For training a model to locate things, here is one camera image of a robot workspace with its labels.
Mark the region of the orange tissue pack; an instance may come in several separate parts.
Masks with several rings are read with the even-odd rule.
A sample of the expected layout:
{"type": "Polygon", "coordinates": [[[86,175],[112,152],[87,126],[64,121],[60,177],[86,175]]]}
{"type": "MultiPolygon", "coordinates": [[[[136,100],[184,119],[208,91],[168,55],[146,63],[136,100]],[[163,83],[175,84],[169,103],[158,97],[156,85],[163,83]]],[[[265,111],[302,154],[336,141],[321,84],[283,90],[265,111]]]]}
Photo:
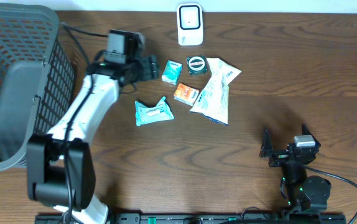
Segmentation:
{"type": "Polygon", "coordinates": [[[199,96],[200,91],[196,88],[179,83],[177,89],[174,92],[174,99],[185,103],[187,105],[193,106],[196,99],[199,96]]]}

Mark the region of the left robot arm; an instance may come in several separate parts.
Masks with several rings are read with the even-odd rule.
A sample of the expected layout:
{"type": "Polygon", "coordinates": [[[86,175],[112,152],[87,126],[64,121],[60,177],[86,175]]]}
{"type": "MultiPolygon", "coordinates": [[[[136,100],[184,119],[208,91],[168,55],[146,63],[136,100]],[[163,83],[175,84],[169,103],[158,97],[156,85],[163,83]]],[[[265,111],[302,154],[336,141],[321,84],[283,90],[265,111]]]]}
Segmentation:
{"type": "Polygon", "coordinates": [[[61,223],[107,223],[109,208],[95,195],[91,143],[123,87],[159,76],[156,56],[142,56],[142,34],[112,29],[106,37],[107,48],[88,62],[67,112],[27,142],[28,196],[62,212],[61,223]]]}

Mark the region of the teal wet wipes pack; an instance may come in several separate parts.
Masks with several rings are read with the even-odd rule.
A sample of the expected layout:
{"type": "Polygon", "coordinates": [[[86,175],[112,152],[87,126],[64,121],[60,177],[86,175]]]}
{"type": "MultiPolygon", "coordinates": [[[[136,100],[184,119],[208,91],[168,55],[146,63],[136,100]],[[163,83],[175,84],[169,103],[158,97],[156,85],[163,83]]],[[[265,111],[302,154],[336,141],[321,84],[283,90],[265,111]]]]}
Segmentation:
{"type": "Polygon", "coordinates": [[[163,96],[154,107],[147,107],[138,101],[135,101],[135,107],[137,126],[174,119],[174,115],[166,102],[165,96],[163,96]]]}

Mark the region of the teal tissue pack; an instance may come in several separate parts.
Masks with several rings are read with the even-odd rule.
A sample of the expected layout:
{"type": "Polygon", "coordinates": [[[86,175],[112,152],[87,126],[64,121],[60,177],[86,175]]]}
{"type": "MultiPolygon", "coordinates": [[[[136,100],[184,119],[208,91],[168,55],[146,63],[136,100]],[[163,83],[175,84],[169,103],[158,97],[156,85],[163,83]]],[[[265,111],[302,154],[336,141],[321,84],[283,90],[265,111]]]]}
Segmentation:
{"type": "Polygon", "coordinates": [[[176,85],[182,71],[182,64],[171,60],[167,61],[162,73],[162,81],[176,85]]]}

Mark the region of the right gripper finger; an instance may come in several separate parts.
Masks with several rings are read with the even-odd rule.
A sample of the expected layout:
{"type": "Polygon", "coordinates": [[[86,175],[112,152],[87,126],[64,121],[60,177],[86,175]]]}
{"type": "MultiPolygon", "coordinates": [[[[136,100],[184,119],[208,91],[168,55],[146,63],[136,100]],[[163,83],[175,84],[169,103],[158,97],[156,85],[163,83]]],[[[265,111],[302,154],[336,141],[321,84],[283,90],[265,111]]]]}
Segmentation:
{"type": "Polygon", "coordinates": [[[314,138],[313,134],[310,132],[306,124],[302,124],[302,135],[309,135],[314,138]]]}
{"type": "Polygon", "coordinates": [[[259,157],[265,158],[269,157],[273,153],[273,146],[271,143],[271,138],[269,136],[268,130],[265,128],[263,131],[262,145],[259,153],[259,157]]]}

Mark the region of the dark green round-label box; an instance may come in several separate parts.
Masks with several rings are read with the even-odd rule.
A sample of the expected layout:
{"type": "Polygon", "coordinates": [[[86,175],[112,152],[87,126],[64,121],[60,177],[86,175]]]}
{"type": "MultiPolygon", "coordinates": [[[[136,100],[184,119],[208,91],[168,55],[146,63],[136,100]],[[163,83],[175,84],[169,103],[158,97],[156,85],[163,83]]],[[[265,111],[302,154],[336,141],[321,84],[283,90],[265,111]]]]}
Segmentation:
{"type": "Polygon", "coordinates": [[[187,57],[187,67],[191,76],[205,74],[208,70],[206,57],[204,55],[187,57]]]}

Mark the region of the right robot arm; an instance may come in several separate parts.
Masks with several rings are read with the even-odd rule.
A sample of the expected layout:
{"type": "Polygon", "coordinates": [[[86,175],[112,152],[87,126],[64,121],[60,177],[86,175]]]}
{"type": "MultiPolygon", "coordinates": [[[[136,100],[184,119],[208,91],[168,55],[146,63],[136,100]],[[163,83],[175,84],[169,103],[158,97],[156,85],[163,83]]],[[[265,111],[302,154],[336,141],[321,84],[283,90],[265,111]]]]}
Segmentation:
{"type": "Polygon", "coordinates": [[[284,150],[275,150],[267,130],[263,139],[259,156],[269,159],[269,167],[279,167],[282,171],[280,191],[288,200],[289,207],[282,211],[285,220],[296,215],[319,215],[327,209],[331,183],[323,177],[308,176],[305,166],[316,159],[321,144],[302,125],[302,134],[294,136],[293,143],[284,150]]]}

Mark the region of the white blue snack bag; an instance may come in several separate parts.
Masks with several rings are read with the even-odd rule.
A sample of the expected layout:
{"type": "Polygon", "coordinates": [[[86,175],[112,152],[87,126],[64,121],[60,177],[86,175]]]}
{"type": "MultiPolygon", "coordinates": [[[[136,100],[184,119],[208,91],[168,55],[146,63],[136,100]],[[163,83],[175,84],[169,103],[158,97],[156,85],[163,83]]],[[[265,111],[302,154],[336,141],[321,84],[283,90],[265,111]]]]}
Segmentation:
{"type": "Polygon", "coordinates": [[[200,113],[215,123],[228,125],[229,84],[242,72],[220,58],[207,58],[211,77],[200,92],[191,113],[200,113]]]}

